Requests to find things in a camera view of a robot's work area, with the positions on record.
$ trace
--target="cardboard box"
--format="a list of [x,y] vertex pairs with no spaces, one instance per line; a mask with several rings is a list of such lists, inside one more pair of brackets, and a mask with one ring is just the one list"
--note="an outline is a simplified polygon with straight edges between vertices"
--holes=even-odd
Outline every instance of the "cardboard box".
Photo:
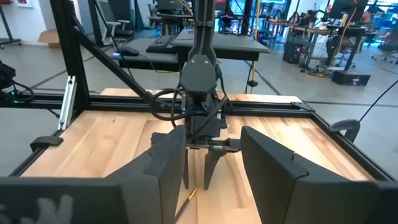
[[46,30],[40,34],[40,43],[47,43],[49,47],[60,47],[60,39],[57,30]]

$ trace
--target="yellow cable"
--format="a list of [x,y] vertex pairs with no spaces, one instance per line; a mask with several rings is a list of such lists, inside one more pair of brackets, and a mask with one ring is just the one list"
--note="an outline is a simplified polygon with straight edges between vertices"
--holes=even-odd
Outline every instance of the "yellow cable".
[[356,9],[357,9],[356,0],[353,0],[353,1],[354,1],[354,3],[355,3],[354,12],[353,12],[353,14],[351,15],[351,17],[349,18],[349,20],[347,21],[346,26],[344,27],[343,33],[342,33],[342,35],[341,35],[340,43],[339,43],[339,46],[338,46],[338,49],[337,49],[337,53],[340,52],[340,48],[341,48],[341,45],[342,45],[342,43],[343,43],[344,35],[345,35],[345,33],[346,33],[347,28],[349,27],[349,24],[350,24],[351,20],[352,20],[353,17],[354,17],[355,12],[356,12]]
[[184,0],[179,0],[179,1],[185,7],[185,9],[188,10],[189,14],[191,14],[191,16],[193,16],[193,13],[192,13],[191,9],[189,8],[189,5]]
[[[257,28],[259,26],[259,16],[260,16],[260,1],[257,1],[257,6],[256,6],[256,28],[254,29],[254,40],[257,41]],[[251,80],[256,79],[256,63],[253,62],[253,69],[251,70]],[[250,94],[253,94],[254,88],[251,87],[250,89]]]

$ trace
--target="desk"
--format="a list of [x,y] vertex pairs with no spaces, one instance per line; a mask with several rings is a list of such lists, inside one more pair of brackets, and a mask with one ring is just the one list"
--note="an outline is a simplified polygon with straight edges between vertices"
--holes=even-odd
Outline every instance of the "desk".
[[[225,16],[216,16],[214,19],[216,20],[216,19],[219,19],[219,21],[218,21],[218,32],[219,31],[221,31],[221,30],[224,30],[223,28],[223,21],[222,21],[222,19],[224,18]],[[235,17],[229,17],[229,19],[231,19],[231,26],[232,26],[232,23],[233,23],[233,21],[237,21],[238,22],[238,33],[241,33],[241,31],[240,31],[240,27],[241,27],[241,25],[242,25],[242,20],[243,20],[243,17],[238,17],[238,16],[235,16]]]
[[[105,89],[102,94],[135,96],[128,89]],[[229,97],[279,103],[300,101],[294,96]],[[311,119],[228,116],[227,121],[228,128],[221,132],[221,139],[239,137],[242,126],[251,126],[337,174],[351,180],[373,179]],[[171,129],[170,122],[147,113],[84,111],[61,135],[64,142],[45,150],[22,176],[105,177],[148,149],[154,131],[167,133]],[[178,223],[261,223],[241,153],[220,159],[208,190],[203,190],[205,154],[205,150],[188,152],[190,188],[181,186],[177,211],[193,188],[199,189]]]
[[[305,68],[308,68],[310,65],[311,60],[319,60],[320,58],[318,57],[312,57],[313,55],[313,50],[315,49],[315,45],[317,44],[317,40],[319,35],[331,35],[332,31],[329,29],[314,29],[314,28],[305,28],[305,27],[294,27],[293,30],[299,30],[303,32],[303,38],[293,38],[293,42],[296,44],[303,44],[305,45],[308,49],[305,53],[304,56],[304,62],[303,65]],[[305,38],[306,33],[310,34],[310,37],[308,39]]]
[[[339,34],[342,35],[343,33],[343,28],[341,26],[328,26],[330,29],[339,29],[338,32],[334,32],[334,34]],[[349,58],[347,60],[346,66],[344,67],[344,71],[348,71],[349,67],[351,66],[352,61],[354,60],[354,56],[356,54],[356,51],[359,49],[360,44],[361,44],[361,39],[362,37],[370,37],[373,35],[377,35],[376,32],[366,32],[366,28],[363,27],[349,27],[347,28],[345,32],[345,37],[355,37],[356,41],[353,46],[353,50],[351,51]],[[327,65],[330,64],[331,58],[328,58]]]
[[[146,50],[148,46],[150,46],[153,41],[156,39],[150,38],[139,38],[133,41],[126,43],[126,45],[131,46],[139,51],[140,54],[145,55],[149,60],[151,60],[152,64],[156,68],[156,70],[166,70],[179,72],[180,65],[178,64],[178,57],[176,54],[162,54],[162,53],[147,53]],[[122,58],[119,56],[110,55],[110,57],[114,60],[119,61],[119,65],[122,68],[126,68],[126,65],[123,63]],[[138,69],[148,69],[153,70],[152,66],[148,62],[146,58],[139,55],[137,57],[132,56],[124,56],[124,59],[129,65],[129,68],[138,68]]]
[[297,26],[298,24],[290,24],[288,22],[272,22],[272,21],[266,21],[264,20],[263,22],[263,28],[261,30],[259,30],[259,32],[263,32],[267,35],[269,35],[269,47],[273,47],[275,46],[275,44],[284,44],[284,42],[277,42],[276,38],[277,38],[277,33],[280,27],[289,27],[289,33],[287,34],[287,37],[289,38],[290,34],[291,34],[291,28]]
[[[184,29],[172,42],[176,47],[178,61],[183,65],[193,46],[194,33]],[[214,33],[213,48],[217,58],[258,61],[260,53],[269,53],[269,49],[248,36]]]
[[174,35],[174,33],[170,33],[171,29],[169,28],[169,33],[166,33],[166,25],[172,26],[176,25],[179,28],[179,32],[184,29],[183,20],[184,19],[193,19],[191,15],[176,15],[176,14],[163,14],[159,13],[158,16],[162,18],[162,35]]

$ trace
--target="wooden board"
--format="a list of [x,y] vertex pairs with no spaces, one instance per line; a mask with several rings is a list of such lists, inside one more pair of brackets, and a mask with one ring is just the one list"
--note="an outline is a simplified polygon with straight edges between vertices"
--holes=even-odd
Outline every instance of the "wooden board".
[[329,29],[314,29],[314,28],[305,28],[305,27],[294,27],[295,30],[306,31],[313,34],[320,34],[320,35],[330,35],[331,31]]
[[[106,89],[104,95],[134,96],[131,90]],[[294,96],[231,95],[232,100],[299,101]],[[312,120],[228,117],[220,139],[238,138],[251,126],[311,161],[351,180],[372,180]],[[150,147],[153,132],[167,133],[170,122],[148,113],[84,111],[62,134],[59,147],[48,148],[23,177],[106,177]],[[206,150],[188,152],[190,188],[181,187],[177,211],[189,193],[198,192],[178,223],[261,223],[244,171],[241,153],[220,159],[208,190],[203,190]]]

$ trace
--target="keyboard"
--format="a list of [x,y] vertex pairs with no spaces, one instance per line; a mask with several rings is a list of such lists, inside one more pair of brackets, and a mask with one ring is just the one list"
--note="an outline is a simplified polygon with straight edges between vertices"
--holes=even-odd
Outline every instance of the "keyboard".
[[163,35],[159,37],[150,44],[150,46],[147,48],[147,52],[175,54],[175,48],[171,46],[171,43],[176,37],[176,35]]

